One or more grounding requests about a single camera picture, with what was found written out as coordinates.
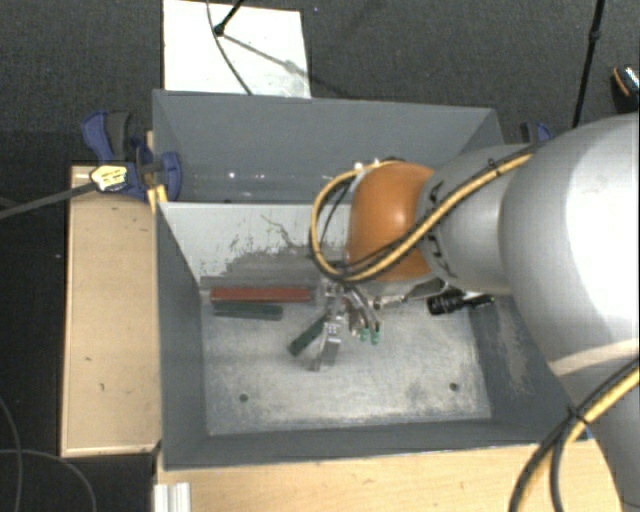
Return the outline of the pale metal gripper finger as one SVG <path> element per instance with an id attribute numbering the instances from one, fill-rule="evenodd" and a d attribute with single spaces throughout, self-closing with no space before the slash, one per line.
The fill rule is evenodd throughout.
<path id="1" fill-rule="evenodd" d="M 342 341 L 342 327 L 335 322 L 325 322 L 316 353 L 309 364 L 309 369 L 311 371 L 319 371 L 323 366 L 333 366 Z"/>

